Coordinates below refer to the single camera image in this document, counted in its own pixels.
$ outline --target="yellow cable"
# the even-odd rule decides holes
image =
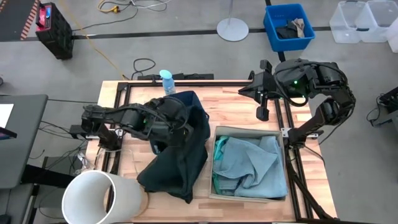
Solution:
[[[105,12],[105,13],[108,13],[108,12],[118,13],[118,7],[117,7],[117,6],[113,6],[111,9],[101,9],[101,8],[100,8],[100,5],[101,5],[103,2],[105,2],[105,0],[101,0],[101,1],[98,3],[98,5],[97,5],[97,9],[98,9],[99,11]]]
[[[123,74],[123,72],[120,70],[119,67],[117,67],[107,56],[105,56],[104,53],[102,53],[102,51],[98,50],[93,41],[88,37],[88,34],[86,33],[86,31],[83,29],[83,27],[80,25],[80,23],[75,19],[75,16],[69,11],[68,6],[64,3],[63,0],[60,0],[60,4],[63,7],[63,9],[65,10],[65,12],[68,14],[68,16],[70,16],[72,18],[72,20],[74,21],[74,23],[78,26],[78,28],[80,29],[80,31],[84,34],[84,36],[87,38],[88,42],[90,43],[90,45],[92,46],[92,48],[97,51],[100,55],[102,55],[111,65],[112,67],[114,67],[120,74],[121,78],[123,80],[128,80],[128,78],[126,78],[126,76]]]

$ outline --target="gray concrete floor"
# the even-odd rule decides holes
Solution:
[[[273,4],[299,2],[312,26],[328,26],[339,0],[273,0]],[[73,13],[83,26],[125,18],[131,8],[121,14],[102,14],[96,2],[69,0]],[[227,0],[173,0],[165,12],[140,10],[126,22],[98,26],[89,34],[157,32],[171,30],[215,29],[228,16]],[[243,19],[250,28],[262,27],[263,0],[235,0],[233,15]],[[316,32],[316,39],[303,51],[287,52],[286,58],[307,58],[320,62],[337,62],[349,79],[356,98],[356,110],[329,140],[321,146],[326,160],[331,192],[338,216],[342,220],[375,223],[396,223],[398,219],[398,140],[397,131],[387,124],[373,128],[366,121],[375,98],[397,86],[398,55],[387,43],[336,44],[331,32]],[[226,42],[217,35],[98,39],[95,45],[127,74],[132,73],[132,61],[148,57],[161,69],[184,73],[214,73],[216,79],[245,79],[250,70],[259,71],[259,61],[279,63],[272,52],[266,34],[249,34],[241,42]],[[118,73],[98,55],[87,40],[75,41],[73,59],[56,60],[40,42],[0,43],[0,74],[7,83],[0,94],[45,93],[50,98],[96,101],[103,80],[119,80]],[[314,110],[322,101],[310,102]],[[82,110],[79,103],[49,101],[43,120],[61,126],[78,124]],[[45,149],[46,156],[60,156],[79,142],[39,133],[32,157]],[[42,160],[29,161],[41,165]],[[58,208],[48,209],[49,215],[61,215]],[[37,223],[56,220],[37,214]]]

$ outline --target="light blue cloth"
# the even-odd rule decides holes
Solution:
[[[287,195],[282,154],[275,136],[258,139],[229,137],[222,160],[213,161],[222,194],[275,198]]]

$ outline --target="blue plastic bin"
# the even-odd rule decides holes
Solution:
[[[288,20],[292,21],[297,18],[304,20],[304,38],[278,38],[275,28],[285,27]],[[315,38],[315,33],[301,4],[267,6],[266,15],[264,17],[264,27],[266,28],[272,50],[275,52],[303,50],[310,41]]]

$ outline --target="cardboard box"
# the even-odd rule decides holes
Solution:
[[[284,163],[285,178],[287,177],[286,176],[286,166],[285,166],[285,152],[283,150],[283,139],[282,139],[282,133],[280,131],[266,131],[266,130],[256,130],[256,129],[233,128],[233,127],[228,127],[228,126],[217,126],[215,137],[213,140],[213,145],[212,145],[212,147],[213,147],[212,152],[214,152],[215,142],[220,138],[220,136],[231,136],[234,138],[256,138],[256,139],[261,138],[263,136],[276,136],[276,139],[278,140],[279,146],[281,148],[282,162]],[[213,173],[213,159],[214,159],[213,155],[211,155],[211,173]],[[213,178],[211,177],[210,178],[209,198],[223,199],[223,200],[237,200],[237,201],[243,201],[243,202],[267,203],[267,202],[283,202],[283,201],[285,201],[286,197],[269,199],[269,198],[249,198],[249,197],[235,197],[235,196],[218,195],[218,194],[216,194],[216,191],[214,189]]]

